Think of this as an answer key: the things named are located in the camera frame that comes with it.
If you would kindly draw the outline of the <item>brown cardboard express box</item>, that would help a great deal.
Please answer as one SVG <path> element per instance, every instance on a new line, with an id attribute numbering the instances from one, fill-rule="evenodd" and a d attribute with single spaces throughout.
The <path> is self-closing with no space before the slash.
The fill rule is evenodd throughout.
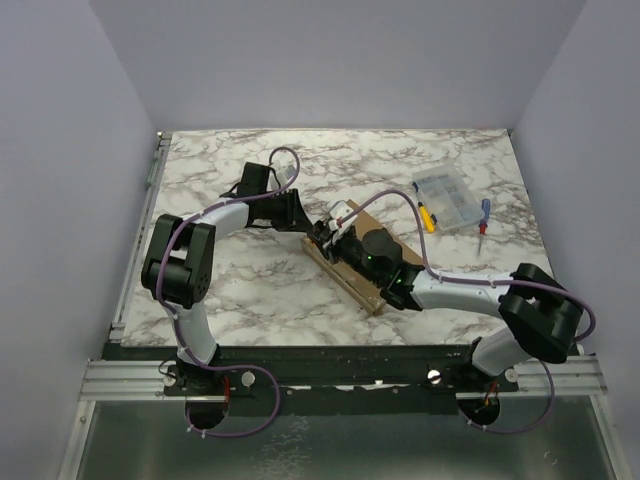
<path id="1" fill-rule="evenodd" d="M 321 221 L 301 240 L 303 251 L 368 314 L 414 304 L 408 285 L 422 258 L 366 211 L 361 211 L 335 244 L 327 243 Z"/>

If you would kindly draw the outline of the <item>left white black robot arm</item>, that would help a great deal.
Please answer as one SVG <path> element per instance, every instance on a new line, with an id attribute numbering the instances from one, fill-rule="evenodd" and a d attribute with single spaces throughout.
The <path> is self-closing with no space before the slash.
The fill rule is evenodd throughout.
<path id="1" fill-rule="evenodd" d="M 308 233 L 298 191 L 292 187 L 300 166 L 277 170 L 249 162 L 240 181 L 216 202 L 183 218 L 156 220 L 141 270 L 141 284 L 172 321 L 178 358 L 191 364 L 186 382 L 206 395 L 220 385 L 221 371 L 210 363 L 218 349 L 209 328 L 204 299 L 209 290 L 215 245 L 257 221 L 279 232 Z"/>

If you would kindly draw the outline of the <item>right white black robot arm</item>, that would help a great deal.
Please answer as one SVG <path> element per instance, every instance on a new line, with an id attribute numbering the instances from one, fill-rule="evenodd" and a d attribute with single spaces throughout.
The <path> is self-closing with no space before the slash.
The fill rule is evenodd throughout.
<path id="1" fill-rule="evenodd" d="M 533 264 L 522 263 L 498 277 L 452 278 L 405 260 L 401 245 L 384 228 L 359 236 L 354 227 L 339 233 L 317 222 L 308 236 L 325 260 L 347 264 L 397 310 L 452 309 L 503 320 L 501 330 L 472 343 L 459 367 L 469 390 L 483 390 L 530 358 L 562 364 L 575 342 L 583 307 Z"/>

